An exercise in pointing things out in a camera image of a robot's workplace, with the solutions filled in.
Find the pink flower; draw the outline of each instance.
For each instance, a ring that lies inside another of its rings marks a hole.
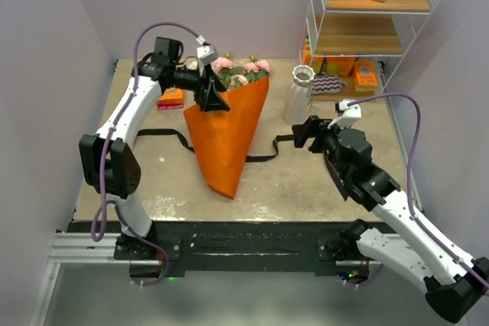
[[[258,60],[255,63],[261,70],[270,73],[270,64],[266,60]]]
[[[234,78],[238,78],[239,82],[243,85],[243,86],[246,86],[248,84],[248,80],[246,79],[245,76],[242,76],[241,74],[240,75],[236,75],[236,76],[233,76],[232,77],[233,79]]]
[[[234,68],[234,64],[230,59],[226,59],[225,57],[218,57],[217,60],[212,62],[212,68],[214,72],[219,73],[222,68],[232,69]]]
[[[258,73],[260,71],[260,68],[258,68],[257,64],[255,64],[255,63],[246,63],[245,65],[243,65],[243,68],[248,73],[250,73],[250,72]]]

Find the gray floor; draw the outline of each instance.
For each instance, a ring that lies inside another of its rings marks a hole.
[[[187,273],[140,289],[127,265],[63,265],[46,326],[446,326],[384,270],[363,289],[306,273]]]

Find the beige table surface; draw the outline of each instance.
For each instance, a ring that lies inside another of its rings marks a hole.
[[[237,64],[245,60],[236,60]],[[251,146],[251,155],[273,153],[271,141],[290,134],[282,118],[283,100],[295,60],[270,60],[270,91]],[[119,60],[102,122],[118,104],[131,72],[130,60]],[[186,107],[193,105],[186,92]],[[405,187],[406,174],[397,139],[383,101],[362,105],[363,130],[374,147],[374,162]],[[314,104],[311,115],[334,118],[334,105]],[[150,111],[141,128],[175,128],[189,137],[183,110]],[[202,178],[196,158],[176,137],[139,137],[134,154],[141,165],[139,192],[147,213],[155,220],[187,221],[376,221],[351,199],[342,200],[320,154],[293,143],[280,144],[280,154],[267,163],[246,163],[235,200],[213,192]],[[75,220],[91,220],[100,205],[92,187],[83,184]],[[115,220],[112,209],[109,219]]]

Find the white vase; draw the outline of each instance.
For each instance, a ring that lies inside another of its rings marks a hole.
[[[313,80],[313,68],[306,65],[299,65],[294,68],[283,106],[282,118],[285,122],[292,125],[306,122]]]

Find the white wall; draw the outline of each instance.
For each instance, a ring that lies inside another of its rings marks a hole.
[[[131,57],[139,32],[158,21],[177,21],[203,34],[220,52],[236,56],[297,57],[307,0],[82,0],[104,45],[116,57]],[[159,34],[193,38],[174,29]],[[146,37],[149,51],[154,37]]]
[[[80,0],[0,0],[0,324],[26,325],[111,61]]]
[[[427,215],[474,256],[489,257],[489,3],[442,0],[389,90],[420,103],[414,176]],[[393,100],[408,147],[415,112]],[[487,324],[489,299],[469,315]]]

